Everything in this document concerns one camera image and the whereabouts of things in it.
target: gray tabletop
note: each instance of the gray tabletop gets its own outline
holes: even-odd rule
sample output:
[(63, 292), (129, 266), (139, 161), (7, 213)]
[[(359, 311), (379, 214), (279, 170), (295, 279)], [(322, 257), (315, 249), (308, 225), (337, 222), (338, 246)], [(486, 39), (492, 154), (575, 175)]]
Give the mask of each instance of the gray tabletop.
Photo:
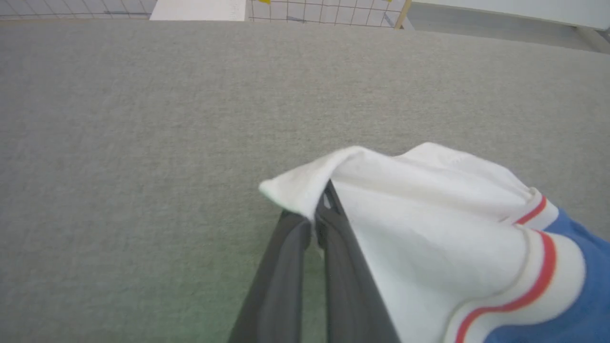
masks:
[[(610, 57), (424, 32), (0, 24), (0, 341), (222, 342), (279, 209), (258, 183), (425, 141), (610, 237)], [(325, 335), (308, 252), (304, 341)]]

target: wire grid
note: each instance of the wire grid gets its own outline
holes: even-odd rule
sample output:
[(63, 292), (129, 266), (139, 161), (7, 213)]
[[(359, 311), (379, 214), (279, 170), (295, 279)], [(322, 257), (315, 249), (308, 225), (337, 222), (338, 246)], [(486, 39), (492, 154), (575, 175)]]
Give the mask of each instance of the wire grid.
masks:
[(157, 0), (0, 0), (0, 20), (148, 19)]
[(247, 0), (246, 17), (256, 23), (394, 27), (404, 0)]

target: white cloth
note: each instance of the white cloth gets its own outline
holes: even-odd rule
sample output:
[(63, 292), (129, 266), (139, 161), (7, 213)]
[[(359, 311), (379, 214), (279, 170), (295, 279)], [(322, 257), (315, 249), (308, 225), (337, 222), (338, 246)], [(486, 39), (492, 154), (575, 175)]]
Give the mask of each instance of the white cloth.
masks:
[(329, 179), (403, 342), (482, 342), (556, 316), (580, 292), (579, 248), (536, 231), (558, 209), (500, 165), (433, 143), (397, 157), (354, 146), (260, 191), (313, 220)]

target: folded fabric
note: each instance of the folded fabric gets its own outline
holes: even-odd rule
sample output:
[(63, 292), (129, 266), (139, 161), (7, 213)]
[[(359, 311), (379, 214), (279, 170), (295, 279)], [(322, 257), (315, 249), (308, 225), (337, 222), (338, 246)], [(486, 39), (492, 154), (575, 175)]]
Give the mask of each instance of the folded fabric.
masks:
[(610, 244), (508, 169), (353, 146), (259, 188), (313, 221), (330, 179), (401, 341), (610, 341)]

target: blue fabric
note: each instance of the blue fabric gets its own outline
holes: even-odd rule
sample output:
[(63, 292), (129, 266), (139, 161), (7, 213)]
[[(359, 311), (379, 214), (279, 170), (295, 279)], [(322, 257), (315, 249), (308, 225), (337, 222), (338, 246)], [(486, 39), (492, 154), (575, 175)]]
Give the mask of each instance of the blue fabric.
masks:
[(586, 276), (580, 296), (555, 319), (499, 327), (485, 343), (610, 342), (610, 243), (588, 232), (563, 210), (545, 231), (571, 238), (583, 251)]

